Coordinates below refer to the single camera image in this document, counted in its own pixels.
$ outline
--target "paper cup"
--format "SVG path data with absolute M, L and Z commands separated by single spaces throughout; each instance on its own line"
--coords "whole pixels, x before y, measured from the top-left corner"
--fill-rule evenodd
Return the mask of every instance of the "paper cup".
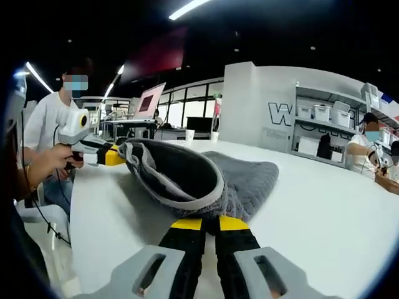
M 211 133 L 212 142 L 218 142 L 218 139 L 219 139 L 219 132 L 212 132 Z
M 186 130 L 186 141 L 194 140 L 195 130 Z

